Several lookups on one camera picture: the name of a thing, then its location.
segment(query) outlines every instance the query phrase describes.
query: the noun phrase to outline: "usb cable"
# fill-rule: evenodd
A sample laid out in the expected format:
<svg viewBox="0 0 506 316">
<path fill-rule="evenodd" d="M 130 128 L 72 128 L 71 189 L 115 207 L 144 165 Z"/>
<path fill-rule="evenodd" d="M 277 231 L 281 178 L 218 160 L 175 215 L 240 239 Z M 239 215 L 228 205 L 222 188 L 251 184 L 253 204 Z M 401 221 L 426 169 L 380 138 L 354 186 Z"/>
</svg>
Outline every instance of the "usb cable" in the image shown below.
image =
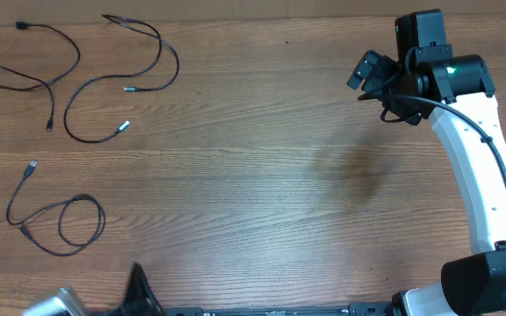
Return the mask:
<svg viewBox="0 0 506 316">
<path fill-rule="evenodd" d="M 31 215 L 27 216 L 25 219 L 22 219 L 18 222 L 11 221 L 10 214 L 11 214 L 11 205 L 13 204 L 13 200 L 17 196 L 18 190 L 21 188 L 23 183 L 26 179 L 28 179 L 29 176 L 33 173 L 34 169 L 38 165 L 38 162 L 31 161 L 31 163 L 26 167 L 25 173 L 23 174 L 23 178 L 18 183 L 17 188 L 15 189 L 15 192 L 13 193 L 13 196 L 11 197 L 11 200 L 9 201 L 9 205 L 7 205 L 7 222 L 12 226 L 18 226 L 18 229 L 23 233 L 23 235 L 31 241 L 34 245 L 36 245 L 38 248 L 44 250 L 45 252 L 49 253 L 50 255 L 56 255 L 56 256 L 71 256 L 79 253 L 80 251 L 87 248 L 93 241 L 96 241 L 103 231 L 105 230 L 105 210 L 101 206 L 101 204 L 91 195 L 89 194 L 78 194 L 74 197 L 72 197 L 69 200 L 52 203 L 50 205 L 46 205 L 42 208 L 40 208 L 38 211 L 33 212 Z M 65 214 L 66 210 L 68 209 L 68 206 L 76 201 L 91 201 L 96 207 L 98 211 L 98 222 L 97 222 L 97 228 L 95 229 L 95 233 L 89 238 L 88 241 L 85 243 L 75 243 L 73 241 L 70 241 L 67 239 L 63 233 L 61 232 L 61 221 L 63 220 L 63 215 Z M 60 238 L 67 243 L 68 245 L 72 247 L 76 247 L 77 249 L 68 253 L 56 253 L 48 248 L 45 248 L 44 246 L 40 245 L 34 237 L 29 233 L 28 229 L 26 229 L 25 223 L 34 217 L 42 214 L 43 212 L 46 212 L 50 209 L 53 209 L 57 206 L 63 205 L 63 208 L 61 209 L 60 218 L 58 219 L 58 234 L 60 235 Z"/>
<path fill-rule="evenodd" d="M 150 36 L 150 37 L 152 37 L 154 39 L 157 39 L 158 40 L 158 50 L 157 50 L 157 56 L 154 58 L 154 61 L 152 61 L 152 63 L 149 66 L 147 66 L 145 69 L 143 69 L 141 71 L 138 71 L 137 73 L 129 74 L 129 75 L 100 75 L 98 77 L 94 77 L 94 78 L 86 81 L 79 88 L 77 88 L 77 90 L 71 96 L 71 99 L 69 100 L 68 104 L 66 105 L 66 110 L 63 113 L 63 126 L 66 129 L 66 133 L 68 133 L 69 137 L 71 137 L 74 140 L 80 141 L 82 143 L 86 143 L 86 144 L 98 144 L 98 143 L 102 143 L 102 142 L 108 141 L 108 140 L 112 139 L 113 137 L 115 137 L 116 135 L 118 135 L 120 132 L 124 131 L 124 129 L 127 128 L 128 125 L 130 124 L 130 122 L 128 122 L 128 121 L 124 122 L 124 124 L 122 124 L 119 128 L 117 128 L 114 133 L 112 133 L 109 136 L 104 137 L 103 139 L 100 139 L 100 140 L 85 140 L 85 139 L 82 139 L 80 137 L 75 136 L 69 130 L 69 127 L 68 127 L 68 112 L 69 112 L 69 109 L 71 108 L 71 105 L 73 104 L 74 100 L 76 99 L 77 95 L 85 87 L 87 87 L 91 83 L 94 83 L 94 82 L 102 80 L 102 79 L 109 79 L 109 78 L 133 78 L 133 77 L 136 77 L 138 75 L 145 74 L 150 69 L 152 69 L 156 65 L 156 63 L 159 61 L 159 57 L 162 55 L 163 44 L 165 44 L 167 46 L 167 48 L 173 53 L 173 56 L 175 56 L 175 63 L 177 65 L 177 69 L 175 70 L 175 74 L 171 77 L 171 79 L 169 81 L 167 81 L 165 84 L 163 84 L 163 85 L 161 85 L 159 87 L 154 87 L 154 88 L 125 87 L 124 91 L 133 93 L 133 92 L 163 90 L 163 89 L 169 87 L 175 81 L 175 79 L 177 78 L 177 76 L 179 74 L 179 68 L 180 68 L 179 57 L 177 55 L 177 51 L 175 50 L 175 48 L 170 43 L 168 43 L 167 41 L 165 41 L 164 39 L 162 39 L 162 37 L 159 34 L 159 32 L 152 25 L 150 25 L 150 24 L 148 24 L 146 22 L 142 22 L 142 21 L 137 20 L 137 19 L 117 17 L 117 16 L 113 16 L 113 15 L 109 15 L 109 14 L 103 14 L 102 17 L 108 19 L 109 21 L 111 21 L 113 23 L 116 23 L 117 25 L 125 27 L 128 30 L 131 30 L 131 31 L 134 31 L 134 32 L 138 32 L 140 34 L 144 34 L 144 35 Z M 138 30 L 136 28 L 133 28 L 132 26 L 127 25 L 127 23 L 135 23 L 135 24 L 138 24 L 138 25 L 146 26 L 150 30 L 152 30 L 153 33 L 144 32 L 144 31 Z"/>
<path fill-rule="evenodd" d="M 39 84 L 33 85 L 32 87 L 28 87 L 28 88 L 16 88 L 16 87 L 10 87 L 10 86 L 0 84 L 0 89 L 25 92 L 25 91 L 32 91 L 32 90 L 35 90 L 35 89 L 38 89 L 41 87 L 45 87 L 48 90 L 48 92 L 50 93 L 50 106 L 51 107 L 50 107 L 50 118 L 48 119 L 48 122 L 46 124 L 46 130 L 50 132 L 52 130 L 52 126 L 54 125 L 54 94 L 52 93 L 50 86 L 53 85 L 54 83 L 57 83 L 60 79 L 62 79 L 67 74 L 69 74 L 77 66 L 77 64 L 79 63 L 79 60 L 81 59 L 81 52 L 79 51 L 79 47 L 77 47 L 77 44 L 68 35 L 61 32 L 60 30 L 53 28 L 50 25 L 30 24 L 30 23 L 26 23 L 26 22 L 15 22 L 15 28 L 17 28 L 18 30 L 26 30 L 30 26 L 47 28 L 47 29 L 50 29 L 54 32 L 57 32 L 63 38 L 65 38 L 73 46 L 73 48 L 77 52 L 77 58 L 76 58 L 76 61 L 74 62 L 74 64 L 66 72 L 64 72 L 61 75 L 58 75 L 56 78 L 51 79 L 48 82 L 44 82 L 39 78 L 35 78 L 30 75 L 25 75 L 23 73 L 18 72 L 17 70 L 13 70 L 11 68 L 7 68 L 5 66 L 0 65 L 1 70 L 9 71 L 12 74 L 20 75 L 24 78 L 28 78 L 28 79 L 34 80 L 39 83 Z"/>
</svg>

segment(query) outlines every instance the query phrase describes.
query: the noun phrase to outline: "wood grain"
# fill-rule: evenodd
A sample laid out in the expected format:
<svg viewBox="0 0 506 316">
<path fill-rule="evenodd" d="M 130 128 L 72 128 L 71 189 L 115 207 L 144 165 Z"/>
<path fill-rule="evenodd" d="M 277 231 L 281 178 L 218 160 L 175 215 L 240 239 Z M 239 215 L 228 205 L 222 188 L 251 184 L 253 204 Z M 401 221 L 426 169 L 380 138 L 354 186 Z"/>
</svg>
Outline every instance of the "wood grain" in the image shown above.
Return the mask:
<svg viewBox="0 0 506 316">
<path fill-rule="evenodd" d="M 489 65 L 506 137 L 506 15 L 445 22 L 456 54 Z M 70 128 L 85 138 L 131 120 L 111 141 L 72 140 L 64 107 L 93 76 L 146 67 L 152 39 L 116 25 L 61 27 L 83 55 L 53 87 L 51 133 L 47 91 L 0 90 L 0 314 L 65 285 L 89 307 L 113 307 L 134 261 L 166 306 L 229 308 L 388 300 L 470 254 L 464 205 L 429 122 L 381 124 L 381 107 L 356 102 L 345 85 L 367 49 L 395 56 L 391 18 L 155 25 L 180 54 L 172 86 L 122 90 L 167 80 L 174 59 L 166 51 L 147 74 L 95 83 L 72 105 Z M 74 59 L 51 32 L 0 28 L 8 67 L 48 79 Z M 29 84 L 3 72 L 0 83 Z M 6 223 L 31 159 L 39 167 L 13 218 L 82 192 L 105 208 L 105 232 L 79 255 L 42 253 Z M 29 229 L 67 250 L 58 212 Z M 96 220 L 91 204 L 73 205 L 64 233 L 84 241 Z"/>
<path fill-rule="evenodd" d="M 445 14 L 506 13 L 506 0 L 0 0 L 0 26 L 12 26 L 15 21 L 54 25 L 103 23 L 103 13 L 158 22 L 394 17 L 430 9 L 441 9 Z"/>
</svg>

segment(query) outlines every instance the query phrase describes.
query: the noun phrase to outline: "black wire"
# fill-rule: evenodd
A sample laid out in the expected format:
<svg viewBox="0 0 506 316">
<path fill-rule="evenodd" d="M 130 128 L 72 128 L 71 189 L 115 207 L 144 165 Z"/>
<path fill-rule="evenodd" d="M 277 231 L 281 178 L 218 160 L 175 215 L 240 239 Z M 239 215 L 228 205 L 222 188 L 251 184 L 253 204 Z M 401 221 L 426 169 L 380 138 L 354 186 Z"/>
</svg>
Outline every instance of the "black wire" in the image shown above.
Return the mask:
<svg viewBox="0 0 506 316">
<path fill-rule="evenodd" d="M 112 133 L 111 135 L 109 135 L 109 136 L 107 136 L 107 137 L 105 137 L 105 138 L 103 138 L 101 140 L 84 140 L 84 139 L 81 139 L 81 138 L 75 136 L 69 130 L 69 128 L 68 128 L 68 121 L 67 121 L 68 111 L 69 111 L 69 108 L 71 107 L 71 104 L 73 103 L 74 99 L 77 97 L 77 95 L 79 94 L 79 92 L 81 92 L 81 90 L 83 90 L 83 88 L 85 88 L 89 84 L 94 83 L 95 81 L 98 81 L 98 80 L 101 80 L 101 79 L 107 79 L 107 78 L 131 78 L 131 77 L 136 77 L 138 75 L 142 75 L 142 74 L 148 72 L 159 61 L 159 57 L 162 54 L 163 44 L 167 45 L 167 47 L 171 50 L 171 52 L 175 56 L 175 60 L 176 60 L 176 63 L 177 63 L 177 70 L 175 71 L 175 74 L 173 75 L 173 77 L 167 83 L 165 83 L 164 85 L 156 87 L 156 88 L 125 87 L 125 90 L 128 91 L 128 92 L 143 92 L 143 91 L 157 91 L 157 90 L 165 89 L 170 84 L 172 84 L 175 81 L 175 79 L 177 78 L 178 73 L 179 73 L 179 66 L 180 66 L 179 65 L 179 57 L 177 55 L 177 51 L 175 51 L 175 48 L 173 48 L 173 46 L 171 44 L 169 44 L 167 41 L 163 40 L 162 37 L 161 37 L 161 35 L 159 34 L 159 32 L 152 25 L 149 25 L 148 23 L 142 22 L 142 21 L 137 20 L 137 19 L 117 17 L 117 16 L 113 16 L 113 15 L 108 15 L 108 14 L 103 14 L 102 17 L 108 19 L 109 21 L 111 21 L 111 22 L 113 22 L 113 23 L 115 23 L 117 25 L 123 26 L 123 27 L 125 27 L 125 28 L 127 28 L 127 29 L 129 29 L 131 31 L 138 32 L 138 33 L 144 34 L 144 35 L 148 35 L 150 37 L 153 37 L 154 39 L 157 39 L 158 42 L 159 42 L 159 50 L 157 52 L 157 56 L 155 57 L 155 59 L 151 63 L 151 65 L 149 65 L 148 67 L 146 67 L 142 71 L 139 71 L 139 72 L 137 72 L 135 74 L 131 74 L 131 75 L 102 75 L 102 76 L 98 76 L 98 77 L 92 78 L 92 79 L 88 80 L 87 82 L 85 82 L 84 84 L 82 84 L 79 88 L 77 88 L 76 92 L 74 92 L 74 94 L 71 96 L 71 99 L 69 100 L 68 105 L 66 105 L 66 110 L 63 113 L 63 125 L 66 128 L 66 132 L 68 133 L 68 135 L 71 138 L 73 138 L 74 140 L 81 141 L 83 143 L 89 143 L 89 144 L 96 144 L 96 143 L 101 143 L 101 142 L 110 140 L 111 138 L 113 138 L 114 136 L 116 136 L 120 132 L 122 132 L 122 130 L 121 129 L 117 129 L 114 133 Z M 152 34 L 152 33 L 148 33 L 148 32 L 144 32 L 144 31 L 135 29 L 135 28 L 133 28 L 131 26 L 128 26 L 128 25 L 126 25 L 124 23 L 121 23 L 121 22 L 119 22 L 117 20 L 122 20 L 122 21 L 126 21 L 128 23 L 135 23 L 135 24 L 147 26 L 152 31 L 154 31 L 155 35 Z"/>
<path fill-rule="evenodd" d="M 502 157 L 499 154 L 499 150 L 497 150 L 497 147 L 493 143 L 493 139 L 487 133 L 485 133 L 485 131 L 483 131 L 483 129 L 481 129 L 481 127 L 479 125 L 477 125 L 473 120 L 471 120 L 468 116 L 466 116 L 464 113 L 452 108 L 451 106 L 448 106 L 446 104 L 442 104 L 437 101 L 429 100 L 424 97 L 392 95 L 392 96 L 389 96 L 389 98 L 391 98 L 393 100 L 415 101 L 415 102 L 419 102 L 422 104 L 427 104 L 429 106 L 441 108 L 445 111 L 448 111 L 448 112 L 454 114 L 459 119 L 463 120 L 468 125 L 470 125 L 481 136 L 481 142 L 486 143 L 488 145 L 489 149 L 491 149 L 491 153 L 493 154 L 493 156 L 495 158 L 495 162 L 497 162 L 497 166 L 499 167 L 499 171 L 501 172 L 501 178 L 503 180 L 503 183 L 504 183 L 505 189 L 506 189 L 506 168 L 505 168 L 505 164 L 502 160 Z"/>
<path fill-rule="evenodd" d="M 54 125 L 54 94 L 52 93 L 52 90 L 50 89 L 50 86 L 52 84 L 54 84 L 54 83 L 57 83 L 60 79 L 62 79 L 67 74 L 69 74 L 77 66 L 77 64 L 79 63 L 79 60 L 81 59 L 81 52 L 79 51 L 79 47 L 77 47 L 76 43 L 68 35 L 64 34 L 63 32 L 61 32 L 59 30 L 56 30 L 52 26 L 49 26 L 49 25 L 39 25 L 39 24 L 33 25 L 33 24 L 28 24 L 26 22 L 17 22 L 17 25 L 20 25 L 20 29 L 26 29 L 29 26 L 37 26 L 37 27 L 44 27 L 44 28 L 48 28 L 50 30 L 53 30 L 54 32 L 59 33 L 66 40 L 68 40 L 71 43 L 71 45 L 77 51 L 76 62 L 74 62 L 74 64 L 66 72 L 64 72 L 61 75 L 58 75 L 54 79 L 51 79 L 47 83 L 44 82 L 44 81 L 42 81 L 42 80 L 40 80 L 39 78 L 35 78 L 35 77 L 29 76 L 29 75 L 25 75 L 25 74 L 22 74 L 22 73 L 20 73 L 20 72 L 18 72 L 16 70 L 11 69 L 11 68 L 6 68 L 5 66 L 1 66 L 0 65 L 0 69 L 2 69 L 2 70 L 6 70 L 6 71 L 11 72 L 12 74 L 20 75 L 20 76 L 22 76 L 24 78 L 28 78 L 28 79 L 34 80 L 36 82 L 39 82 L 39 84 L 33 85 L 32 87 L 28 87 L 28 88 L 15 88 L 15 87 L 9 87 L 9 86 L 5 86 L 5 85 L 0 84 L 0 89 L 13 90 L 13 91 L 19 91 L 19 92 L 31 91 L 31 90 L 35 90 L 35 89 L 40 88 L 40 87 L 46 87 L 46 89 L 48 89 L 48 92 L 50 92 L 51 109 L 50 109 L 50 118 L 48 119 L 48 122 L 47 122 L 47 125 L 46 125 L 46 129 L 47 129 L 47 131 L 50 132 L 52 130 L 52 126 Z"/>
<path fill-rule="evenodd" d="M 411 74 L 411 69 L 409 69 L 409 62 L 411 61 L 411 55 L 415 52 L 415 50 L 417 49 L 418 47 L 411 47 L 408 52 L 405 54 L 405 73 L 407 75 L 412 75 Z"/>
<path fill-rule="evenodd" d="M 53 28 L 50 25 L 28 24 L 28 23 L 25 23 L 25 22 L 21 22 L 21 23 L 25 26 L 25 28 L 29 27 L 29 26 L 36 26 L 36 27 L 44 27 L 44 28 L 50 29 L 50 30 L 52 30 L 54 32 L 57 32 L 61 36 L 63 36 L 66 40 L 68 40 L 69 43 L 71 43 L 71 45 L 77 51 L 76 62 L 74 62 L 74 64 L 66 72 L 64 72 L 63 74 L 58 75 L 56 78 L 49 80 L 47 82 L 47 85 L 50 86 L 50 85 L 53 85 L 54 83 L 57 83 L 60 79 L 62 79 L 67 74 L 69 74 L 77 66 L 77 64 L 79 63 L 79 60 L 81 59 L 81 52 L 79 51 L 79 47 L 77 47 L 77 44 L 68 35 L 64 34 L 63 32 L 61 32 L 59 30 L 56 30 L 55 28 Z M 43 86 L 43 84 L 41 83 L 41 84 L 33 85 L 32 87 L 28 87 L 28 88 L 15 88 L 15 87 L 9 87 L 9 86 L 4 86 L 4 85 L 0 84 L 0 89 L 7 89 L 7 90 L 13 90 L 13 91 L 21 91 L 21 92 L 23 92 L 23 91 L 35 90 L 35 89 L 40 88 L 42 86 Z"/>
<path fill-rule="evenodd" d="M 13 193 L 13 196 L 11 197 L 11 200 L 9 201 L 9 205 L 7 205 L 7 214 L 6 214 L 6 217 L 7 217 L 7 222 L 10 225 L 12 225 L 12 226 L 19 226 L 20 231 L 25 235 L 25 237 L 29 241 L 32 241 L 34 245 L 36 245 L 38 248 L 44 250 L 45 252 L 49 253 L 50 255 L 55 255 L 55 256 L 71 256 L 71 255 L 75 255 L 75 254 L 79 253 L 80 251 L 84 250 L 91 243 L 93 243 L 93 241 L 96 241 L 101 236 L 101 234 L 105 230 L 105 210 L 103 209 L 103 207 L 101 206 L 101 204 L 94 197 L 92 197 L 89 194 L 79 194 L 79 195 L 76 195 L 76 196 L 72 197 L 69 200 L 65 200 L 65 201 L 61 201 L 61 202 L 57 202 L 57 203 L 52 203 L 50 205 L 46 205 L 46 206 L 40 208 L 39 210 L 33 212 L 31 215 L 27 216 L 25 219 L 22 219 L 22 220 L 20 220 L 18 222 L 12 222 L 11 219 L 10 219 L 11 205 L 13 204 L 13 200 L 17 196 L 18 190 L 21 188 L 21 186 L 23 185 L 23 183 L 25 182 L 25 180 L 27 178 L 28 178 L 28 176 L 23 176 L 23 178 L 21 179 L 21 182 L 18 183 L 18 186 L 15 189 L 15 192 Z M 84 243 L 75 243 L 73 241 L 70 241 L 61 232 L 61 222 L 63 220 L 63 215 L 65 214 L 66 209 L 68 209 L 68 206 L 71 205 L 72 203 L 76 202 L 76 201 L 91 201 L 97 207 L 97 211 L 98 211 L 98 222 L 97 222 L 97 228 L 95 229 L 95 233 L 93 233 L 93 235 L 86 242 L 84 242 Z M 70 245 L 72 247 L 77 247 L 76 250 L 74 250 L 72 252 L 68 252 L 68 253 L 56 253 L 56 252 L 54 252 L 54 251 L 52 251 L 52 250 L 50 250 L 48 248 L 45 248 L 44 246 L 40 245 L 30 235 L 30 233 L 26 230 L 26 227 L 25 227 L 25 222 L 26 221 L 28 221 L 28 220 L 30 220 L 30 219 L 32 219 L 32 218 L 34 218 L 34 217 L 42 214 L 43 212 L 46 212 L 46 211 L 48 211 L 50 209 L 53 209 L 53 208 L 55 208 L 57 206 L 60 206 L 60 205 L 63 205 L 63 208 L 61 209 L 60 218 L 58 219 L 58 234 L 60 235 L 60 238 L 64 242 L 66 242 L 68 245 Z"/>
<path fill-rule="evenodd" d="M 379 115 L 379 119 L 382 120 L 384 123 L 399 123 L 406 120 L 406 118 L 394 118 L 394 119 L 386 119 L 386 114 L 390 111 L 390 107 L 385 107 L 384 111 L 382 111 L 382 114 Z"/>
<path fill-rule="evenodd" d="M 24 78 L 28 78 L 28 79 L 37 81 L 37 82 L 40 83 L 40 86 L 46 87 L 46 89 L 50 93 L 50 105 L 51 105 L 51 108 L 50 108 L 50 118 L 48 119 L 48 122 L 46 124 L 46 129 L 47 129 L 47 131 L 50 132 L 52 130 L 52 126 L 54 125 L 54 93 L 52 93 L 52 90 L 50 89 L 50 86 L 48 85 L 48 83 L 45 83 L 44 81 L 40 80 L 39 78 L 35 78 L 33 76 L 29 76 L 29 75 L 25 75 L 25 74 L 19 73 L 18 71 L 13 70 L 11 68 L 6 68 L 5 66 L 1 66 L 0 65 L 0 69 L 5 70 L 5 71 L 9 71 L 9 72 L 11 72 L 12 74 L 15 74 L 15 75 L 20 75 L 20 76 L 22 76 Z M 13 88 L 6 87 L 6 86 L 3 86 L 3 85 L 0 85 L 0 89 L 14 90 Z"/>
</svg>

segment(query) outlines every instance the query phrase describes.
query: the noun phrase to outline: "robotic arm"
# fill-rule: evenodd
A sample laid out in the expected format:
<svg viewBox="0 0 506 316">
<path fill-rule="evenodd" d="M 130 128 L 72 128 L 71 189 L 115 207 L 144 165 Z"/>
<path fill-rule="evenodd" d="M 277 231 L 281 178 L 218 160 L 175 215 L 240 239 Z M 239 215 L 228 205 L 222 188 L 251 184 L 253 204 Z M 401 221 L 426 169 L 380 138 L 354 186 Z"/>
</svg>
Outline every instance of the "robotic arm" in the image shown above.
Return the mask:
<svg viewBox="0 0 506 316">
<path fill-rule="evenodd" d="M 394 295 L 400 315 L 506 311 L 506 144 L 495 86 L 480 56 L 452 57 L 439 10 L 396 19 L 399 62 L 369 51 L 349 80 L 359 100 L 382 101 L 386 122 L 430 119 L 464 199 L 473 255 L 444 265 L 441 281 Z M 386 120 L 390 111 L 399 118 Z"/>
</svg>

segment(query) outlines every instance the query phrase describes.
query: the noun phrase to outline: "usb connector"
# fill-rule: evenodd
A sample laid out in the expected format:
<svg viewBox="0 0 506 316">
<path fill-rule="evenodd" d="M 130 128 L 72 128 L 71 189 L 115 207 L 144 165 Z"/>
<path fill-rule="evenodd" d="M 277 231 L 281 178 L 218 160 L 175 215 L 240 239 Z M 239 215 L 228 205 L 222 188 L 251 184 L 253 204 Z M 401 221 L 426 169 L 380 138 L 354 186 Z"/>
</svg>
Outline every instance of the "usb connector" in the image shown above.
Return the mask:
<svg viewBox="0 0 506 316">
<path fill-rule="evenodd" d="M 119 127 L 119 133 L 124 131 L 124 129 L 127 128 L 129 125 L 130 125 L 129 121 L 122 123 L 122 125 Z"/>
<path fill-rule="evenodd" d="M 26 22 L 17 21 L 15 22 L 15 28 L 18 30 L 26 30 L 29 24 Z"/>
<path fill-rule="evenodd" d="M 31 234 L 28 232 L 28 230 L 26 229 L 26 227 L 22 226 L 22 225 L 19 225 L 18 226 L 18 230 L 21 231 L 21 233 L 23 233 L 23 235 L 29 240 L 29 241 L 32 241 L 33 240 L 33 237 L 31 236 Z"/>
<path fill-rule="evenodd" d="M 37 161 L 31 161 L 31 163 L 28 164 L 25 173 L 23 174 L 23 179 L 26 179 L 27 177 L 31 176 L 37 164 L 39 164 L 39 162 Z"/>
<path fill-rule="evenodd" d="M 52 131 L 53 125 L 54 125 L 54 118 L 50 117 L 50 119 L 48 120 L 48 123 L 46 123 L 46 130 L 49 132 Z"/>
</svg>

